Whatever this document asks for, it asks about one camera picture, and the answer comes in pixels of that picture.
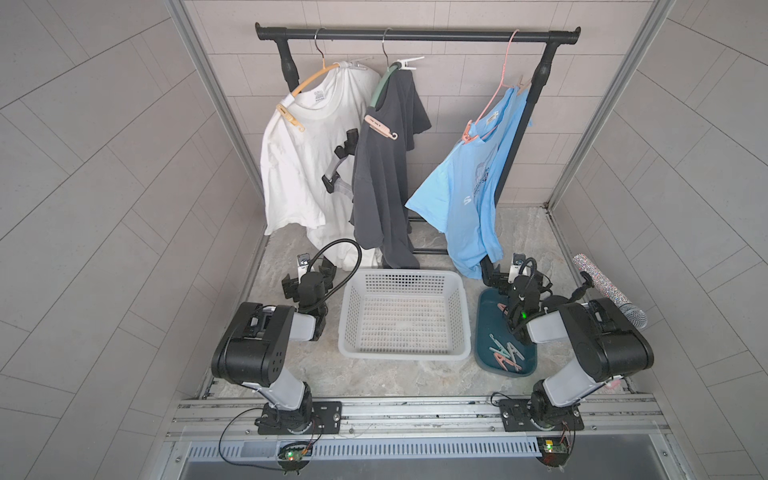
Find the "dark grey t-shirt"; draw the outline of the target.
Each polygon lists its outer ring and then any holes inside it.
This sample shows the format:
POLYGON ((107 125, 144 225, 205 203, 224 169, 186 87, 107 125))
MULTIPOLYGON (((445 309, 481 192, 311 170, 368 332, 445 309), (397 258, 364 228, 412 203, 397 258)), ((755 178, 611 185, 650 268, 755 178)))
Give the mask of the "dark grey t-shirt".
POLYGON ((405 206, 409 198, 407 154, 415 148, 414 136, 429 130, 431 122, 413 72, 396 71, 378 109, 369 107, 366 115, 388 126, 398 139, 384 138, 364 120, 361 124, 352 180, 355 240, 364 249, 378 249, 389 268, 418 269, 405 206))

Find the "light blue t-shirt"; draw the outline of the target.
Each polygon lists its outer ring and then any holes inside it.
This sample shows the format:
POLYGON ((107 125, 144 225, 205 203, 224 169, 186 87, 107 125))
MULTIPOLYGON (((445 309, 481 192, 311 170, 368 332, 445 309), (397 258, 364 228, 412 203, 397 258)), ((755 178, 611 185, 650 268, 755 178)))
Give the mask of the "light blue t-shirt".
POLYGON ((494 192, 528 95, 517 92, 507 89, 475 125, 478 138, 468 144, 460 138, 406 202, 409 210, 445 235, 449 257, 467 278, 482 278, 483 258, 503 258, 495 231, 494 192))

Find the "white t-shirt black print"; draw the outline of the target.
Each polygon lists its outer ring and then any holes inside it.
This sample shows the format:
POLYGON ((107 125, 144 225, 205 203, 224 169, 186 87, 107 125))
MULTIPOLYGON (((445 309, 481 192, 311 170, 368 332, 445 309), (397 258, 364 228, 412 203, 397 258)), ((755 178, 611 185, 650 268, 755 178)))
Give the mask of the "white t-shirt black print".
POLYGON ((277 110, 265 128, 260 173, 267 235, 298 224, 316 248, 354 237, 351 198, 343 191, 329 193, 322 177, 338 160, 334 149, 344 145, 348 131, 361 126, 380 75, 350 69, 349 62, 339 64, 315 88, 279 103, 305 126, 304 132, 277 110))

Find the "pink wire hanger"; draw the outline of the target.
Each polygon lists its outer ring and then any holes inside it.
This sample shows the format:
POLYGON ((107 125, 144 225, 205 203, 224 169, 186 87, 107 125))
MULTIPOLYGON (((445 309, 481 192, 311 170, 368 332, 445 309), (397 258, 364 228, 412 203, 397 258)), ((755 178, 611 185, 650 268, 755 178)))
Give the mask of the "pink wire hanger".
POLYGON ((499 83, 498 83, 498 85, 497 85, 497 87, 496 87, 496 90, 494 91, 493 95, 490 97, 490 99, 489 99, 488 103, 486 104, 486 106, 483 108, 483 110, 482 110, 482 111, 481 111, 481 113, 480 113, 480 114, 477 116, 477 118, 476 118, 475 120, 473 120, 473 121, 475 121, 475 122, 476 122, 476 124, 478 124, 478 123, 480 122, 480 120, 481 120, 481 119, 482 119, 482 118, 485 116, 485 114, 488 112, 489 108, 490 108, 490 107, 491 107, 491 105, 493 104, 493 101, 494 101, 494 99, 495 99, 495 98, 496 98, 496 96, 499 94, 499 92, 501 91, 501 89, 502 89, 503 87, 507 88, 507 85, 505 84, 505 77, 506 77, 506 68, 507 68, 507 64, 508 64, 509 50, 510 50, 510 46, 511 46, 511 44, 513 43, 513 41, 515 40, 515 37, 517 36, 517 34, 518 34, 519 32, 520 32, 520 30, 519 30, 519 29, 515 29, 515 30, 514 30, 514 31, 511 33, 511 35, 510 35, 510 37, 509 37, 509 40, 508 40, 508 41, 507 41, 507 43, 506 43, 506 49, 505 49, 505 54, 504 54, 503 63, 502 63, 502 67, 501 67, 501 73, 500 73, 500 77, 499 77, 499 83))

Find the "light pink clothespin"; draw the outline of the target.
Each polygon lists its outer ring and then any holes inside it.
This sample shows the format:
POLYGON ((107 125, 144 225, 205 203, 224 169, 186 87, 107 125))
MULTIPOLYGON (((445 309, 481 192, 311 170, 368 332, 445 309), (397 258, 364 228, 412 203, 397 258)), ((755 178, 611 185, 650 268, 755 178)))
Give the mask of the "light pink clothespin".
POLYGON ((390 140, 397 140, 398 134, 391 130, 388 126, 386 126, 381 121, 377 120, 371 115, 366 115, 364 117, 364 122, 370 126, 370 128, 378 133, 379 135, 383 136, 384 138, 390 139, 390 140))

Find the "yellow clothespin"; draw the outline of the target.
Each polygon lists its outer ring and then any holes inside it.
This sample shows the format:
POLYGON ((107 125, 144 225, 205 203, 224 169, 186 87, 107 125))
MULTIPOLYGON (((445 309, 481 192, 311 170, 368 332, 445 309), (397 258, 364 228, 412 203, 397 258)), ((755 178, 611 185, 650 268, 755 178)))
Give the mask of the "yellow clothespin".
POLYGON ((286 122, 297 128, 299 132, 305 131, 305 126, 283 104, 278 104, 276 110, 286 122))

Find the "beige clothespin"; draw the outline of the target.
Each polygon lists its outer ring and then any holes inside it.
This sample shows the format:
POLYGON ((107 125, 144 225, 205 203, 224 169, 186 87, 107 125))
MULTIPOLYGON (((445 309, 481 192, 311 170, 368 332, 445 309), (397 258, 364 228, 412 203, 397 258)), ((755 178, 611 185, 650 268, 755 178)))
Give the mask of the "beige clothespin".
POLYGON ((521 95, 524 92, 528 91, 531 87, 532 79, 525 79, 523 76, 520 77, 520 80, 517 83, 518 92, 517 95, 521 95))

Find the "orange plastic hanger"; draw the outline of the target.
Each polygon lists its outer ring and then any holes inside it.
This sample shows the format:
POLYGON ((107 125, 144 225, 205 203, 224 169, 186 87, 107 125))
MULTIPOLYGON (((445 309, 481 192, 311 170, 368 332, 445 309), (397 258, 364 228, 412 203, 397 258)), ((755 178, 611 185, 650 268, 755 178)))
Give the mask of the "orange plastic hanger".
POLYGON ((318 28, 315 31, 315 34, 313 36, 313 44, 317 52, 321 56, 322 61, 322 68, 310 75, 308 78, 306 78, 304 81, 302 81, 299 85, 297 85, 292 91, 291 95, 296 98, 300 93, 302 93, 304 90, 306 90, 309 86, 311 86, 313 83, 315 83, 318 79, 322 78, 323 76, 327 75, 331 71, 338 69, 340 67, 340 64, 338 62, 335 63, 328 63, 326 60, 325 52, 320 48, 318 44, 318 38, 319 33, 323 30, 323 27, 318 28))

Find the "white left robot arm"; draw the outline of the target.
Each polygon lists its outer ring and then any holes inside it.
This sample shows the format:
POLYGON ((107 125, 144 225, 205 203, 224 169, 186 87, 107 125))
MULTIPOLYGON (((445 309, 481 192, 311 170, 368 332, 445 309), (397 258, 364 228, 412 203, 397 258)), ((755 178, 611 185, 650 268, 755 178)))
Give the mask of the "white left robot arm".
POLYGON ((261 435, 303 434, 329 426, 317 422, 310 386, 285 364, 290 342, 319 340, 326 326, 328 300, 352 279, 347 275, 336 283, 336 267, 325 257, 341 245, 351 246, 356 253, 351 270, 356 273, 363 260, 359 243, 350 238, 331 241, 300 263, 300 275, 282 280, 290 305, 241 303, 214 350, 210 365, 214 378, 255 391, 266 400, 255 421, 261 435))

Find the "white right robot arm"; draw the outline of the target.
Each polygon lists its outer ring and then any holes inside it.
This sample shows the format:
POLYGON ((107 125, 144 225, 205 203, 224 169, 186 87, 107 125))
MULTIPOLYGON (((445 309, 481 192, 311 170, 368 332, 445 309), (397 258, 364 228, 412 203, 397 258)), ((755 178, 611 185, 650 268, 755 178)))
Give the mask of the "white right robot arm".
POLYGON ((529 397, 490 398, 504 428, 516 431, 579 431, 578 406, 603 386, 654 364, 644 338, 645 312, 584 254, 572 259, 582 283, 556 295, 532 257, 518 254, 504 274, 483 260, 486 290, 478 303, 475 360, 484 370, 509 378, 532 375, 541 345, 568 342, 574 357, 557 373, 537 381, 529 397))

